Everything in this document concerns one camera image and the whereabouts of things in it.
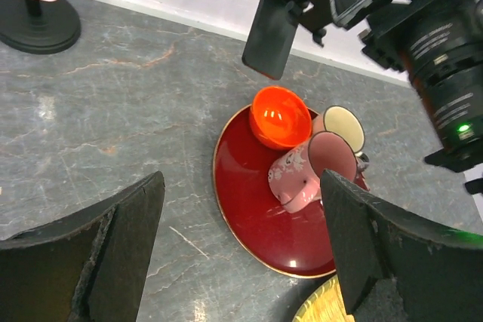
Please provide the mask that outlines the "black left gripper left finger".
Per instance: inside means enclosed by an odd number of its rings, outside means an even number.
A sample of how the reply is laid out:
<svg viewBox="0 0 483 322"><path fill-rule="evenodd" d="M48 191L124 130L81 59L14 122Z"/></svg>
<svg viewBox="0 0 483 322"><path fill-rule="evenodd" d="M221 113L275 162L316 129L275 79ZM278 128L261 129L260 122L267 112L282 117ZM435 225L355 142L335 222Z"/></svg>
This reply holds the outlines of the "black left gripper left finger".
<svg viewBox="0 0 483 322"><path fill-rule="evenodd" d="M135 321L165 198L151 173L1 242L3 321Z"/></svg>

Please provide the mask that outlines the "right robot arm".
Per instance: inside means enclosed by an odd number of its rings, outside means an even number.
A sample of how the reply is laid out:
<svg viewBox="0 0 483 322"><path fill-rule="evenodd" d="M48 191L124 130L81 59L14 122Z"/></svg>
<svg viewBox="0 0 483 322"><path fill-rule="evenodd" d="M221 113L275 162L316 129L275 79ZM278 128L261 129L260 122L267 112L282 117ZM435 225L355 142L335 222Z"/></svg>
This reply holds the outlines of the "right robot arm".
<svg viewBox="0 0 483 322"><path fill-rule="evenodd" d="M363 54L406 72L442 148L427 164L462 173L482 162L482 0L329 0L332 23L366 20Z"/></svg>

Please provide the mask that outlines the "black folding phone stand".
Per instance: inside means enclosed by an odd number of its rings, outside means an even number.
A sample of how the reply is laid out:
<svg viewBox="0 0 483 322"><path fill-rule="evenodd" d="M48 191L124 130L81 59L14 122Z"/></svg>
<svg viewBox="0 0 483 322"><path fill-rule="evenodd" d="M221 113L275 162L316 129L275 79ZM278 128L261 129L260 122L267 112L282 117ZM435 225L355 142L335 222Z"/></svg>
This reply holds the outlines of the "black folding phone stand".
<svg viewBox="0 0 483 322"><path fill-rule="evenodd" d="M297 27L312 33L312 40L322 46L331 22L328 0L259 0L241 60L261 75L279 80Z"/></svg>

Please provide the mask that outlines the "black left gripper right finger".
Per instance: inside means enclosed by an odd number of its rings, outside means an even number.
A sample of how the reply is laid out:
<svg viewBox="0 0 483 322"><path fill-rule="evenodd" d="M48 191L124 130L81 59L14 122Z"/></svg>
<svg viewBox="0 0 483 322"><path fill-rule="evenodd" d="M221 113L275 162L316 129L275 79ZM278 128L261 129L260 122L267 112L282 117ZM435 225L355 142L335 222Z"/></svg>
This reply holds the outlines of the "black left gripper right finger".
<svg viewBox="0 0 483 322"><path fill-rule="evenodd" d="M342 299L357 321L480 321L482 236L321 175Z"/></svg>

